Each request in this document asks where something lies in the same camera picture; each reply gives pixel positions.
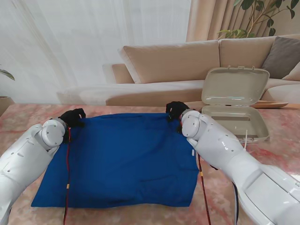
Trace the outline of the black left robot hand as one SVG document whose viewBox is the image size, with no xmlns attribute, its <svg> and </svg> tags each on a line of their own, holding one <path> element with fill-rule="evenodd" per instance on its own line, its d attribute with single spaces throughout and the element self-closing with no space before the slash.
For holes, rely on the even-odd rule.
<svg viewBox="0 0 300 225">
<path fill-rule="evenodd" d="M 82 108 L 76 108 L 66 111 L 59 118 L 65 122 L 68 128 L 84 127 L 85 124 L 81 119 L 86 118 L 86 114 Z"/>
</svg>

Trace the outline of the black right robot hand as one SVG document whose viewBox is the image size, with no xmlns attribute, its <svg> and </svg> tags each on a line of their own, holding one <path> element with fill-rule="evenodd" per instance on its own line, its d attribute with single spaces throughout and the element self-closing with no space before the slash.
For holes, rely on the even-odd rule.
<svg viewBox="0 0 300 225">
<path fill-rule="evenodd" d="M 181 120 L 182 114 L 189 110 L 190 108 L 180 101 L 172 101 L 168 104 L 166 104 L 165 113 L 168 114 L 167 120 L 168 122 L 171 122 L 173 120 Z"/>
</svg>

